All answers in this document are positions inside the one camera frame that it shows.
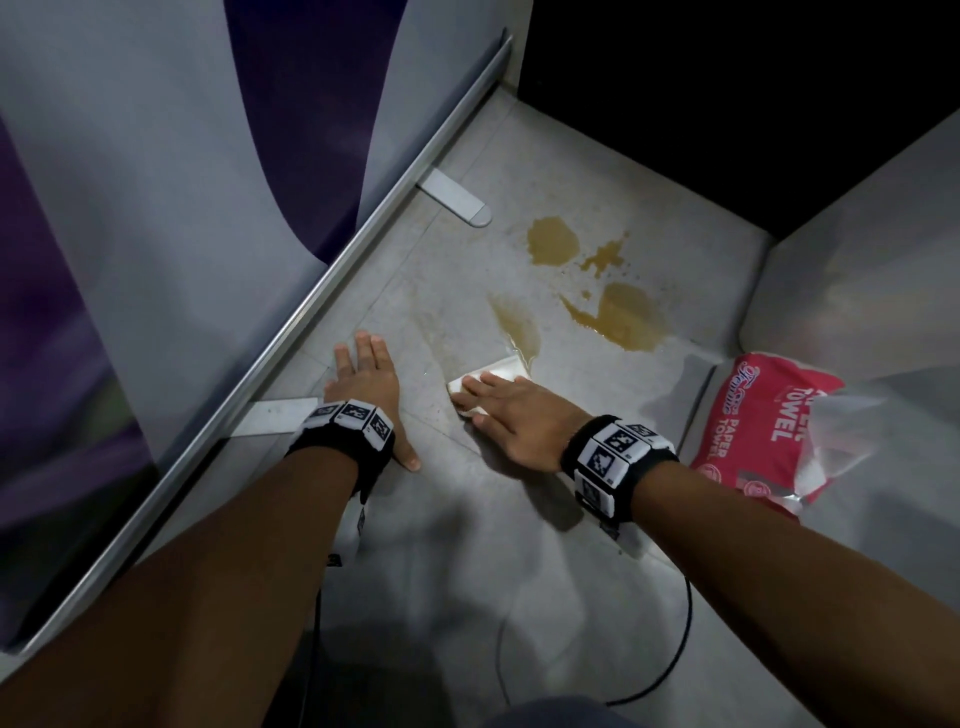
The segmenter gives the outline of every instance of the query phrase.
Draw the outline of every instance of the wire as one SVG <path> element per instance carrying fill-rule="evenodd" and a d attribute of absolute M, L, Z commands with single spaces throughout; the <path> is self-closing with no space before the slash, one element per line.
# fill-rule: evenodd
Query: wire
<path fill-rule="evenodd" d="M 684 577 L 684 583 L 686 585 L 686 624 L 684 625 L 684 635 L 680 637 L 680 644 L 677 646 L 677 651 L 674 653 L 670 664 L 666 666 L 666 669 L 656 680 L 654 680 L 652 683 L 650 683 L 650 685 L 640 692 L 635 692 L 634 694 L 627 695 L 626 697 L 619 697 L 616 700 L 608 700 L 606 703 L 604 703 L 604 705 L 606 705 L 608 708 L 615 708 L 618 705 L 626 705 L 627 703 L 632 703 L 635 700 L 646 697 L 651 692 L 659 688 L 670 676 L 670 673 L 673 672 L 673 668 L 677 666 L 681 655 L 684 654 L 684 650 L 686 649 L 686 641 L 690 637 L 690 626 L 693 624 L 693 592 L 690 589 L 690 580 Z M 503 670 L 500 667 L 500 653 L 503 647 L 503 635 L 507 629 L 507 620 L 510 617 L 510 613 L 513 612 L 513 609 L 513 604 L 511 604 L 510 610 L 507 611 L 507 614 L 504 616 L 503 620 L 500 621 L 500 628 L 496 633 L 496 650 L 494 651 L 496 679 L 500 683 L 500 692 L 503 694 L 503 702 L 507 704 L 508 708 L 511 707 L 512 703 L 510 702 L 510 695 L 507 693 L 507 684 L 503 679 Z"/>
<path fill-rule="evenodd" d="M 313 635 L 310 637 L 310 659 L 306 666 L 306 683 L 303 686 L 303 700 L 300 703 L 300 718 L 297 720 L 297 728 L 303 726 L 307 700 L 313 690 L 314 675 L 317 672 L 317 653 L 320 652 L 320 594 L 321 592 L 317 591 L 317 600 L 313 604 Z"/>

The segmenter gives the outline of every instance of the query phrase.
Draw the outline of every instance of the hand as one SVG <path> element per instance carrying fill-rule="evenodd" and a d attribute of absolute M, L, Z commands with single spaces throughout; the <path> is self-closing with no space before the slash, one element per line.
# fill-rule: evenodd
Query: hand
<path fill-rule="evenodd" d="M 508 381 L 484 372 L 467 376 L 464 390 L 450 395 L 460 410 L 483 407 L 473 426 L 496 442 L 518 465 L 543 473 L 560 471 L 560 457 L 577 430 L 593 418 L 576 404 L 525 376 Z"/>
<path fill-rule="evenodd" d="M 337 344 L 333 347 L 337 378 L 324 387 L 324 401 L 360 400 L 380 407 L 394 423 L 394 458 L 408 471 L 418 471 L 420 459 L 407 440 L 406 430 L 400 421 L 400 382 L 396 378 L 393 359 L 387 351 L 387 342 L 381 336 L 357 331 L 356 344 L 355 370 L 347 345 Z"/>

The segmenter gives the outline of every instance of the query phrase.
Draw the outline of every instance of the person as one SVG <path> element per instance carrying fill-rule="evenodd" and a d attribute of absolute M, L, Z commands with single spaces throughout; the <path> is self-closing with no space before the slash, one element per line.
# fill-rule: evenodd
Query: person
<path fill-rule="evenodd" d="M 379 408 L 393 427 L 382 439 L 418 470 L 386 343 L 360 331 L 356 351 L 354 366 L 337 345 L 337 378 L 324 400 Z M 536 471 L 558 472 L 571 439 L 593 420 L 525 378 L 483 374 L 464 389 L 455 405 L 488 413 L 473 417 L 476 429 Z M 328 553 L 358 479 L 375 479 L 366 456 L 315 442 L 327 445 L 291 448 L 119 578 L 0 686 L 0 723 L 259 725 L 323 582 L 317 555 Z M 631 485 L 640 528 L 826 725 L 960 725 L 960 619 L 948 607 L 675 460 Z M 570 725 L 626 724 L 586 701 L 563 710 Z M 548 714 L 550 706 L 520 706 L 494 722 L 561 725 Z"/>

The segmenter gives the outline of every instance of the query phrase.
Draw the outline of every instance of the wristband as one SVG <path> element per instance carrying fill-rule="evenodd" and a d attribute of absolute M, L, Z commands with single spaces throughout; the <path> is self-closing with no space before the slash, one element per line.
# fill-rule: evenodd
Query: wristband
<path fill-rule="evenodd" d="M 577 502 L 602 524 L 616 526 L 634 519 L 631 501 L 637 483 L 665 460 L 677 461 L 665 437 L 645 425 L 603 415 L 570 439 L 560 467 L 573 480 Z"/>
<path fill-rule="evenodd" d="M 338 450 L 357 464 L 353 494 L 366 503 L 394 453 L 394 423 L 379 407 L 360 400 L 321 404 L 294 434 L 289 455 L 303 448 Z"/>

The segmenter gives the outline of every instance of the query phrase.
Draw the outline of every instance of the folded paper towel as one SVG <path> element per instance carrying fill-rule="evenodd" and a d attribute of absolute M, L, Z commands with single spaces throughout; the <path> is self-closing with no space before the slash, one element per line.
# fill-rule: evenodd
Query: folded paper towel
<path fill-rule="evenodd" d="M 464 376 L 472 376 L 473 378 L 479 378 L 484 372 L 490 372 L 492 375 L 497 375 L 503 377 L 504 379 L 509 379 L 513 381 L 518 376 L 526 376 L 530 378 L 530 373 L 527 372 L 526 366 L 523 364 L 523 359 L 514 354 L 513 356 L 508 356 L 506 359 L 500 359 L 499 361 L 494 361 L 493 364 L 489 364 L 482 369 L 476 369 L 472 372 L 468 372 L 463 376 L 458 376 L 453 381 L 449 382 L 446 385 L 446 391 L 451 395 L 455 395 L 457 392 L 463 390 L 463 379 Z M 487 412 L 483 407 L 474 407 L 473 409 L 467 412 L 460 412 L 462 417 L 473 417 L 473 415 L 486 415 Z"/>

